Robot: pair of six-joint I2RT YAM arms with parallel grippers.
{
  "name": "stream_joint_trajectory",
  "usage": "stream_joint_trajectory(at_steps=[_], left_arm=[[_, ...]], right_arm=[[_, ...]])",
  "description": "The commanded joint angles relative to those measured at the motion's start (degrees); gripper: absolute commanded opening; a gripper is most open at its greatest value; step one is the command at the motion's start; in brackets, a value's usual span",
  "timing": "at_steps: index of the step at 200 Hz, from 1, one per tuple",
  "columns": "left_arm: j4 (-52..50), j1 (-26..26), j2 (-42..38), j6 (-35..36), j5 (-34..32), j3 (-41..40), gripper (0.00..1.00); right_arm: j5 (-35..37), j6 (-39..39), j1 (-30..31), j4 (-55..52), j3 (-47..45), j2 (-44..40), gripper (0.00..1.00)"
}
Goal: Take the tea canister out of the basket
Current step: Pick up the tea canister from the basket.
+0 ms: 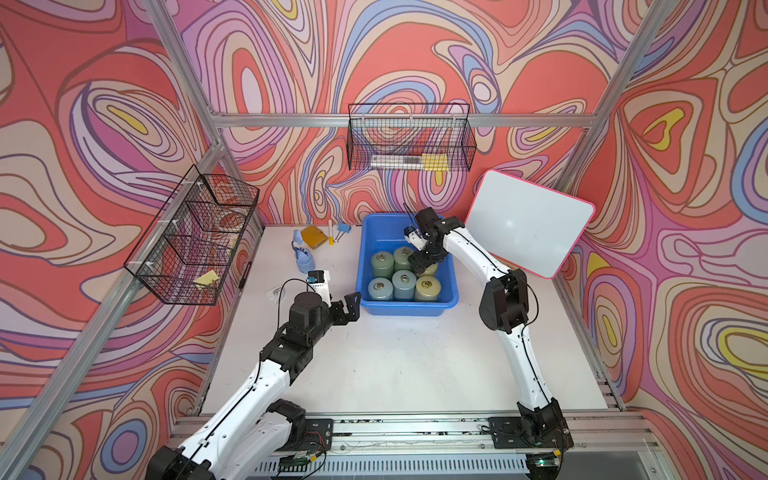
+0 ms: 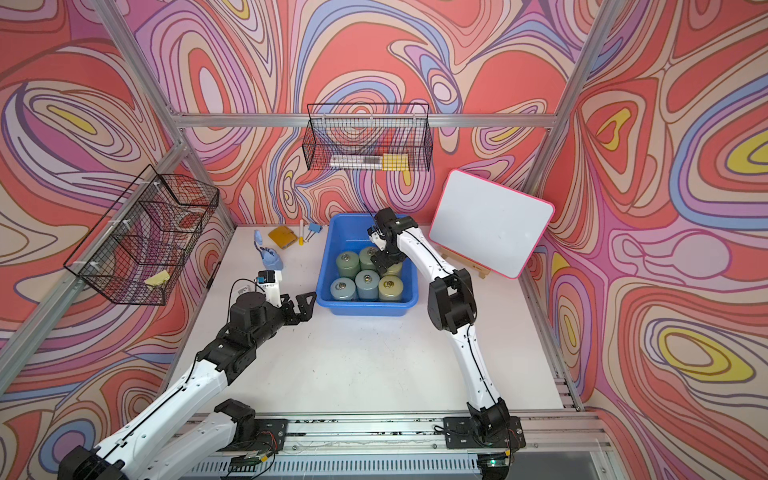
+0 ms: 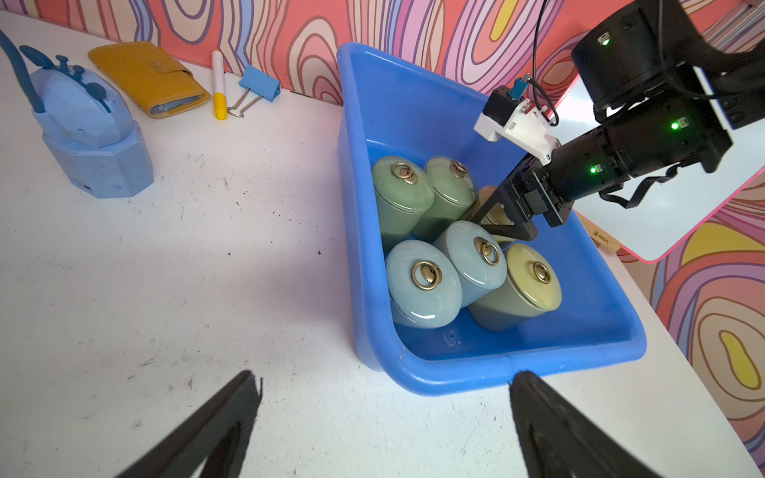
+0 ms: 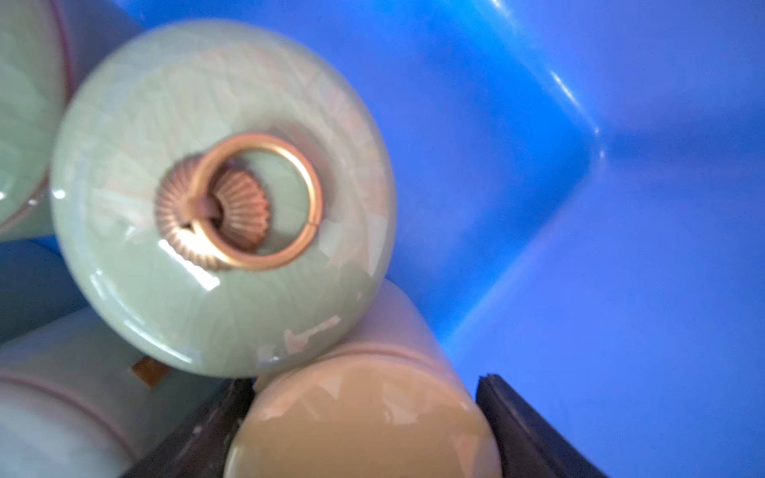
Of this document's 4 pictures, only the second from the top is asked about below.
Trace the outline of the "blue plastic basket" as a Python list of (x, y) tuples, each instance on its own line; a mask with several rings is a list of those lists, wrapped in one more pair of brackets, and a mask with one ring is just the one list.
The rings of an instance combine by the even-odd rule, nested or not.
[(318, 304), (337, 316), (400, 317), (419, 300), (412, 262), (383, 274), (373, 265), (372, 226), (367, 214), (339, 214), (330, 221), (316, 293)]

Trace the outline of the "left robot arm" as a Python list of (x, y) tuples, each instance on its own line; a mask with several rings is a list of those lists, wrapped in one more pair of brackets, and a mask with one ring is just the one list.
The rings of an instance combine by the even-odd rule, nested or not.
[(180, 428), (230, 386), (257, 357), (257, 350), (284, 326), (311, 319), (314, 292), (272, 302), (260, 291), (240, 295), (216, 337), (189, 369), (136, 418), (96, 446), (73, 448), (59, 464), (60, 479), (179, 479), (214, 452), (258, 437), (255, 412), (226, 400), (195, 429)]

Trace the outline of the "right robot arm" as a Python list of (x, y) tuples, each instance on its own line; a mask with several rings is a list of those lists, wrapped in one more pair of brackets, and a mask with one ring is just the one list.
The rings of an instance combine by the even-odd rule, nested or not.
[(427, 313), (434, 327), (448, 334), (468, 391), (467, 408), (476, 441), (491, 445), (504, 440), (509, 452), (523, 446), (522, 429), (513, 424), (506, 402), (490, 378), (481, 354), (475, 323), (477, 304), (469, 272), (459, 269), (436, 251), (409, 216), (398, 216), (384, 208), (368, 229), (377, 247), (372, 256), (375, 269), (410, 261), (428, 281)]

